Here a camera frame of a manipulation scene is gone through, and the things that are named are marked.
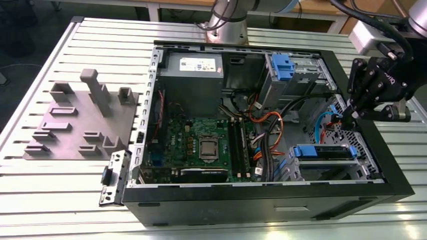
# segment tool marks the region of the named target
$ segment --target blue plastic bracket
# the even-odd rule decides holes
[[[279,81],[289,81],[295,74],[295,64],[287,54],[273,54],[272,56],[272,67],[277,73]]]

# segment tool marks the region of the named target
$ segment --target motherboard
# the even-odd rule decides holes
[[[241,119],[170,119],[162,153],[150,152],[145,175],[157,184],[252,182],[247,138],[253,124]]]

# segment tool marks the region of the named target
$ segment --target aluminum extrusion table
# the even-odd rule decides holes
[[[409,101],[409,123],[376,124],[415,195],[340,220],[144,227],[125,207],[98,207],[108,161],[21,158],[52,97],[54,82],[86,90],[78,76],[94,68],[109,91],[144,94],[153,40],[202,42],[189,24],[85,18],[72,22],[0,135],[0,236],[33,239],[424,239],[427,236],[427,115]],[[332,50],[347,74],[356,50],[347,36],[249,28],[251,45]]]

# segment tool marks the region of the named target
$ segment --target metal bracket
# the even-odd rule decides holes
[[[110,154],[109,164],[101,174],[102,184],[98,206],[122,206],[122,193],[126,185],[132,153],[128,150],[116,151]]]
[[[400,101],[395,101],[392,105],[396,107],[399,119],[403,120],[407,118],[407,100],[401,98]]]

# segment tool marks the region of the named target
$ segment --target gray plastic block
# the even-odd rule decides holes
[[[112,114],[109,117],[104,117],[97,105],[90,100],[88,91],[72,91],[69,88],[65,89],[65,92],[68,102],[50,102],[34,132],[45,133],[49,131],[54,135],[54,139],[45,140],[46,136],[38,138],[36,135],[28,144],[44,145],[48,151],[45,153],[40,150],[34,152],[34,147],[29,148],[22,158],[26,160],[108,160],[110,151],[122,150],[128,146],[138,94],[132,93],[133,105],[121,105],[118,92],[109,92],[108,106]],[[77,114],[52,115],[50,110],[54,108],[62,110],[74,108]],[[112,142],[110,144],[106,142],[106,149],[102,148],[105,137]],[[96,145],[100,154],[86,152],[81,154],[80,146],[86,145]]]
[[[66,82],[56,82],[49,93],[57,103],[69,103],[66,94],[73,94],[74,92]]]
[[[70,131],[72,125],[69,122],[45,122],[41,125],[42,130]]]
[[[82,133],[82,138],[85,141],[89,142],[102,142],[104,141],[104,135],[100,131],[85,131]]]
[[[30,156],[45,156],[49,155],[49,149],[45,145],[40,143],[33,143],[26,146],[24,149],[25,153]]]
[[[77,115],[78,111],[73,106],[52,107],[49,110],[52,116]]]
[[[80,74],[80,80],[88,86],[92,100],[97,105],[101,115],[104,117],[109,117],[112,115],[112,110],[108,105],[109,99],[108,97],[105,97],[105,94],[108,94],[108,91],[105,86],[102,90],[102,87],[100,86],[98,81],[96,79],[97,76],[98,76],[98,72],[94,69],[82,69]]]
[[[108,137],[105,137],[101,143],[101,147],[104,148],[108,154],[112,154],[113,152],[125,149],[125,145],[122,144],[118,137],[114,138],[113,142]]]
[[[98,146],[94,144],[81,145],[78,146],[78,153],[81,156],[100,156],[101,151],[98,149]]]
[[[129,87],[120,87],[118,88],[118,101],[121,105],[134,105],[134,98],[132,94],[132,89]]]
[[[54,134],[53,134],[49,130],[38,130],[38,131],[34,131],[33,134],[32,134],[32,138],[33,138],[37,142],[54,141],[54,140],[56,140],[56,136],[54,136]]]

